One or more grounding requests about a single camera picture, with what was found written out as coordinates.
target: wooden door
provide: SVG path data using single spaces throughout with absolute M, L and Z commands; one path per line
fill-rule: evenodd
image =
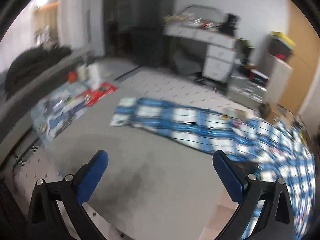
M 293 72 L 279 104 L 296 114 L 308 93 L 318 65 L 320 38 L 300 9 L 291 0 L 289 3 L 288 36 L 296 46 L 288 62 Z

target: white wall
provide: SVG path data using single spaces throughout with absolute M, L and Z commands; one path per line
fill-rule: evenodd
M 27 5 L 14 20 L 0 42 L 0 73 L 6 72 L 15 58 L 35 46 L 33 10 Z
M 255 64 L 260 59 L 267 34 L 271 31 L 288 33 L 288 0 L 176 0 L 175 11 L 189 4 L 216 7 L 224 13 L 240 16 L 237 35 L 238 38 L 250 40 L 255 47 L 252 54 Z
M 79 49 L 87 44 L 84 4 L 85 0 L 61 0 L 59 19 L 61 45 Z

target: box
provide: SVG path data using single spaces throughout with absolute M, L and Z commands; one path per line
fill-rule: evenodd
M 241 121 L 244 121 L 247 119 L 247 112 L 239 110 L 239 109 L 234 109 L 234 108 L 224 108 L 223 113 L 227 116 L 230 116 L 232 118 L 239 119 Z
M 250 109 L 258 109 L 267 90 L 234 71 L 228 83 L 227 97 Z
M 281 119 L 287 129 L 291 127 L 291 123 L 294 120 L 294 114 L 290 113 L 288 110 L 278 105 L 277 103 L 269 102 L 265 104 L 260 111 L 261 117 L 268 123 L 274 125 L 277 123 L 278 119 Z

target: blue and white cloth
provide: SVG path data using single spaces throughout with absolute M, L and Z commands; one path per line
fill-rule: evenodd
M 260 118 L 240 125 L 225 115 L 197 107 L 151 98 L 123 98 L 110 125 L 130 124 L 208 154 L 223 150 L 233 161 L 258 163 L 257 177 L 286 182 L 294 215 L 295 239 L 308 229 L 315 196 L 314 157 L 297 129 L 282 122 L 273 126 Z M 253 231 L 264 201 L 259 201 L 242 239 Z

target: white cabinet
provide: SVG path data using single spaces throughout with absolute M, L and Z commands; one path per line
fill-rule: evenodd
M 207 57 L 204 63 L 202 76 L 225 82 L 232 67 L 233 63 L 227 63 L 215 58 Z
M 209 45 L 207 50 L 207 56 L 215 57 L 217 59 L 231 63 L 235 59 L 236 51 L 234 49 L 225 49 L 223 47 Z
M 235 38 L 228 35 L 199 29 L 196 30 L 194 39 L 197 41 L 203 41 L 206 43 L 225 47 L 227 49 L 233 49 L 236 42 Z
M 217 36 L 219 36 L 216 32 L 209 32 L 206 30 L 196 30 L 195 40 L 203 41 L 206 43 L 215 43 Z
M 180 25 L 167 25 L 165 28 L 165 34 L 168 36 L 182 37 L 193 39 L 195 34 L 195 29 L 187 28 Z

